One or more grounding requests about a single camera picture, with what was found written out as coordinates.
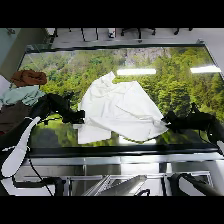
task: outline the dark brown fabric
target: dark brown fabric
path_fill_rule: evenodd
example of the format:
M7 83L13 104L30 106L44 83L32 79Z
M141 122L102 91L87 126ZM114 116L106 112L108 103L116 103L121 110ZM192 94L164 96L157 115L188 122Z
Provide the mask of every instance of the dark brown fabric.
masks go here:
M31 108L22 101L10 106L3 105L0 111L0 131L6 133L12 130L29 115Z
M35 72L33 70L21 70L15 72L11 78L17 87L45 85L47 83L46 74L44 72Z

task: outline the forest image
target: forest image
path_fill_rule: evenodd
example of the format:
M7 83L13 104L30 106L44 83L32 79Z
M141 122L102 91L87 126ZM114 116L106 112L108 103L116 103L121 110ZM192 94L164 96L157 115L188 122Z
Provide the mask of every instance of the forest image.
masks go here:
M219 73L192 74L190 68L213 65L205 47L148 47L103 50L74 50L27 54L20 70L33 69L47 74L48 83L40 86L45 93L65 96L74 92L72 108L77 110L86 90L99 77L113 71L113 83L138 81L165 115L173 110L186 116L192 102L202 112L213 114L224 122L224 85ZM154 68L155 75L118 76L118 69ZM33 130L31 146L36 148L119 145L119 136L109 140L78 145L78 131L61 120L43 123ZM156 144L201 143L196 130L184 134L167 131L156 138Z

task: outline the floor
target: floor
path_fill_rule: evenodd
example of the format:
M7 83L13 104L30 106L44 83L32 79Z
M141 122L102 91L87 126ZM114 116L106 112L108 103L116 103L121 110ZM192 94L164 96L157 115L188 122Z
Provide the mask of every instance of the floor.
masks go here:
M54 39L53 47L66 48L80 46L83 43L80 28L58 28L58 37ZM142 28L142 39L150 40L153 43L195 43L198 39L206 42L207 47L215 58L218 66L224 71L224 28L181 28L177 36L173 28L157 28L156 35L152 36L152 30ZM96 41L96 29L84 28L86 41ZM108 37L108 28L98 28L99 43L114 40L133 40L138 38L136 29L127 31L121 36L121 28L116 28L116 38Z

